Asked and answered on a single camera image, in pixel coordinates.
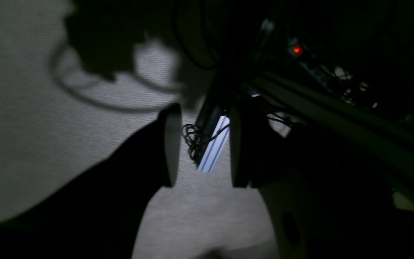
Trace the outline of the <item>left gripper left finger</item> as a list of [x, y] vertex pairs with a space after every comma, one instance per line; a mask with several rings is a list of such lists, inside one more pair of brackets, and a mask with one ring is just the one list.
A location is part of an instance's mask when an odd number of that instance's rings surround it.
[[24, 213], [0, 222], [0, 259], [129, 259], [151, 198], [174, 187], [178, 103]]

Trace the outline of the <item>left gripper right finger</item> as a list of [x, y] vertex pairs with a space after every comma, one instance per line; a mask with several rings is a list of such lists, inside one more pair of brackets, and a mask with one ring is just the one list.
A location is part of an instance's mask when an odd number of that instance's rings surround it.
[[297, 158], [293, 139], [271, 127], [266, 113], [238, 102], [230, 110], [230, 159], [233, 187], [260, 188], [283, 177]]

